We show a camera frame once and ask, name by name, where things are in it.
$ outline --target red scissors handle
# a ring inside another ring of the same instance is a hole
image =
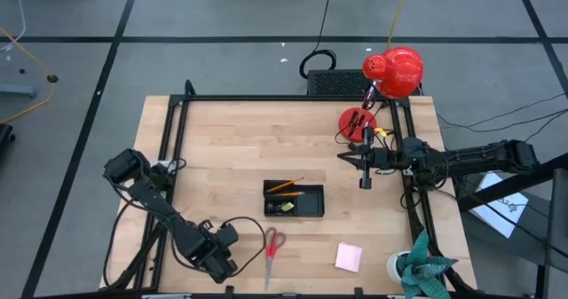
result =
[[[282,232],[277,232],[274,228],[268,228],[266,231],[266,256],[274,257],[276,250],[286,242],[286,235]]]

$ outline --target pencil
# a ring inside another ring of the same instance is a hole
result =
[[[299,181],[302,180],[302,179],[304,179],[304,178],[301,177],[301,178],[298,178],[298,179],[290,180],[289,182],[284,183],[284,184],[282,184],[282,185],[277,185],[276,187],[273,187],[273,188],[267,190],[266,192],[267,192],[267,193],[275,192],[275,191],[280,190],[280,189],[282,189],[282,188],[284,188],[284,187],[288,187],[288,186],[290,186],[290,185],[293,185],[293,184],[299,182]]]
[[[305,194],[304,192],[296,192],[296,193],[275,193],[270,195],[271,197],[293,197],[293,196],[301,196]]]

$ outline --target red lamp shade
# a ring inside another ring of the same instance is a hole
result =
[[[394,47],[381,55],[367,57],[363,74],[377,81],[377,88],[387,98],[405,98],[418,87],[424,65],[417,51],[410,47]]]

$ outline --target scissor blade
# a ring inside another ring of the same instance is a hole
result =
[[[266,272],[264,273],[264,291],[268,290],[268,282],[270,281],[272,271],[272,258],[266,258]]]

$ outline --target white pot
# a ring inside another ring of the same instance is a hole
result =
[[[402,280],[402,276],[400,276],[397,271],[397,259],[399,256],[402,256],[404,254],[410,254],[410,251],[401,251],[399,253],[394,253],[390,255],[389,260],[387,260],[387,272],[389,273],[389,277],[392,279],[392,281],[398,283],[399,285]]]

